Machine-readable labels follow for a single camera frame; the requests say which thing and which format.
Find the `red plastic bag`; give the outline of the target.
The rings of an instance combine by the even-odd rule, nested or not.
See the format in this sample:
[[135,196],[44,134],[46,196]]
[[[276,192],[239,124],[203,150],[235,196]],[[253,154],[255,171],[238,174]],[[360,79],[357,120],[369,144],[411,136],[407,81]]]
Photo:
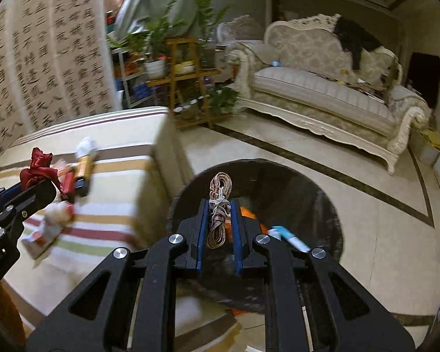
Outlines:
[[30,166],[20,172],[20,187],[25,191],[29,187],[38,184],[41,180],[50,180],[58,189],[61,197],[68,199],[58,179],[58,170],[50,166],[52,158],[52,153],[44,153],[38,147],[32,149]]

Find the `white yogurt bottle red cap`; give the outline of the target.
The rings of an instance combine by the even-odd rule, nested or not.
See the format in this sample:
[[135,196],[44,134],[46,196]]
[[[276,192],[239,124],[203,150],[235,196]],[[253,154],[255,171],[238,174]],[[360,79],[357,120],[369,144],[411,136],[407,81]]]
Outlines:
[[45,210],[45,219],[48,223],[65,226],[75,216],[74,204],[67,201],[56,202],[48,205]]

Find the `pink white snack wrapper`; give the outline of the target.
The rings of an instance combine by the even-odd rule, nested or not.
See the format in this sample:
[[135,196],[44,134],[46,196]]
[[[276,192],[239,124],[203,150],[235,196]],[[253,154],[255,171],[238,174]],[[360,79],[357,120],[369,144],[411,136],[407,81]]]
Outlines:
[[67,223],[71,222],[75,214],[45,214],[36,230],[22,239],[25,250],[33,260],[37,260],[56,241]]

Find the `amber glass bottle gold label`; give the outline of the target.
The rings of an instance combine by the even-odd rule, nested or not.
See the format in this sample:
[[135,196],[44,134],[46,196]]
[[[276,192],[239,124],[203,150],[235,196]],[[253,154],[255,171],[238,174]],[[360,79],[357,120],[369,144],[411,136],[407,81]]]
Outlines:
[[74,191],[79,197],[86,197],[89,194],[90,178],[96,157],[96,153],[76,155]]

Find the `blue white powder tube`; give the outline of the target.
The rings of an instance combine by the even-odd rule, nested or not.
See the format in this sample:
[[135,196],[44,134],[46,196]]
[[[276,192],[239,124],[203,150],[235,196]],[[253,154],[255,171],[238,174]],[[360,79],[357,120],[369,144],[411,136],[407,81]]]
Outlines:
[[285,240],[289,245],[293,246],[296,250],[302,253],[308,253],[311,249],[284,226],[273,226],[272,228],[268,229],[268,235],[279,241]]

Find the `black trash bin with bag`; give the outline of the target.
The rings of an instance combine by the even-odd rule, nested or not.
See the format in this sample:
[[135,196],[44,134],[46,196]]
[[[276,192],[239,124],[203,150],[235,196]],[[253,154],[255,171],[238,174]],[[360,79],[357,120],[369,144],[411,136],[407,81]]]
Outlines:
[[[315,182],[284,165],[266,159],[226,162],[201,172],[172,202],[167,229],[195,216],[202,199],[210,194],[210,182],[220,172],[232,181],[230,198],[252,212],[268,228],[284,226],[309,247],[321,247],[339,261],[343,254],[343,231],[331,199]],[[242,279],[234,271],[233,248],[226,244],[208,250],[201,276],[187,284],[200,296],[217,304],[247,312],[265,309],[263,283]]]

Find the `orange white snack wrapper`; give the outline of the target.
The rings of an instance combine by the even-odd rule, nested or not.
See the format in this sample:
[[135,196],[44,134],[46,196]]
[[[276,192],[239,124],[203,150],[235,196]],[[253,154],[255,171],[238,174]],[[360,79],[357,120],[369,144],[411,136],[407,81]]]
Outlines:
[[73,168],[73,165],[66,160],[59,159],[51,168],[57,170],[58,178],[61,179]]

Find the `crumpled white tissue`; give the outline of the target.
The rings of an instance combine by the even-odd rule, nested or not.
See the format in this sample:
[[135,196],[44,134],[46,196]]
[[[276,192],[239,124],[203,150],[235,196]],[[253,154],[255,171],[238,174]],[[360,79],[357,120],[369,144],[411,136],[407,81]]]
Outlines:
[[83,157],[94,159],[97,155],[96,141],[91,137],[83,138],[75,148],[75,157],[79,160]]

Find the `striped tablecloth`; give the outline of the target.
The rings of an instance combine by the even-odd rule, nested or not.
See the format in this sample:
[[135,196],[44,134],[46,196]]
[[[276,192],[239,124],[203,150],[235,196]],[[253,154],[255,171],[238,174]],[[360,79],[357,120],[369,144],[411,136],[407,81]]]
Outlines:
[[97,157],[89,194],[75,218],[39,259],[22,252],[2,280],[14,333],[35,327],[112,250],[151,246],[166,233],[172,200],[193,179],[172,116],[154,106],[78,119],[20,138],[0,157],[0,187],[14,185],[34,148],[75,164],[75,149],[93,138]]

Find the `calligraphy screen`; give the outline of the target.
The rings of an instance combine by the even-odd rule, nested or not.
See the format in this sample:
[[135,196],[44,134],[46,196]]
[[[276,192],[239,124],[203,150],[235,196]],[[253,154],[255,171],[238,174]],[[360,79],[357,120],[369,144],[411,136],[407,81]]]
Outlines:
[[119,111],[104,0],[0,3],[0,156],[38,130]]

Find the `potted plant white pot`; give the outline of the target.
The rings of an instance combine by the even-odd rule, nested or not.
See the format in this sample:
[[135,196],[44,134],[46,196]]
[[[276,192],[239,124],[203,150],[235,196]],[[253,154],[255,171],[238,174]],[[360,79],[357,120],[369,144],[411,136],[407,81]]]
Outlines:
[[158,19],[144,19],[144,27],[126,37],[129,49],[144,56],[144,68],[149,80],[165,76],[166,60],[161,59],[161,56],[165,55],[166,40],[177,29],[185,26],[183,19],[170,17],[176,3],[176,0],[169,0]]

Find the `wooden plant stand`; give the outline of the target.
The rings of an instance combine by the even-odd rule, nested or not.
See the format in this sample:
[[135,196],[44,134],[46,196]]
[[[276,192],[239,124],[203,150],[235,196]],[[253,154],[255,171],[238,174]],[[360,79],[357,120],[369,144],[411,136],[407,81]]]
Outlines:
[[[174,37],[166,40],[166,46],[169,50],[168,57],[168,71],[165,76],[158,79],[149,79],[147,81],[148,87],[166,87],[167,88],[167,107],[175,120],[175,125],[178,129],[186,129],[193,126],[207,125],[212,127],[214,117],[210,113],[210,101],[205,84],[205,78],[218,74],[215,68],[203,70],[201,68],[200,55],[198,51],[199,40],[196,37]],[[180,63],[178,62],[179,50],[186,47],[188,56],[193,62],[193,70],[191,72],[177,72],[176,68]],[[200,96],[194,108],[188,108],[187,113],[183,114],[181,111],[176,112],[177,107],[189,105],[185,102],[178,88],[179,83],[189,82],[199,90]]]

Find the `small green floor plant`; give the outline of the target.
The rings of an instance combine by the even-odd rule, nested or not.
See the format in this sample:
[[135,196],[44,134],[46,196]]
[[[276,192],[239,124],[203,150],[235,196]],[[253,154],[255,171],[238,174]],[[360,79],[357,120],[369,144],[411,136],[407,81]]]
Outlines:
[[210,113],[214,116],[231,114],[238,101],[239,93],[227,86],[209,90]]

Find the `tall green plant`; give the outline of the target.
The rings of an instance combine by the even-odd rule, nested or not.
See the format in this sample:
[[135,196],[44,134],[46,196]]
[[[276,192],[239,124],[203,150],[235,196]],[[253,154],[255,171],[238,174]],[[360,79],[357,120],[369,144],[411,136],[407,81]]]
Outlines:
[[214,41],[215,30],[222,22],[230,6],[225,5],[215,11],[212,7],[212,0],[193,0],[197,6],[196,21],[199,27],[199,57],[202,69],[213,69],[215,67],[216,43]]

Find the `black garment on sofa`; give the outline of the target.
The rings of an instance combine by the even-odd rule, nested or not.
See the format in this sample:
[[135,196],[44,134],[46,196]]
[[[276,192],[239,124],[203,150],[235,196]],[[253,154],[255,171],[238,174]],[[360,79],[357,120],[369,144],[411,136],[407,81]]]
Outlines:
[[339,39],[343,50],[351,53],[354,71],[360,69],[362,50],[372,52],[382,46],[382,43],[362,26],[344,17],[340,17],[336,22],[333,34]]

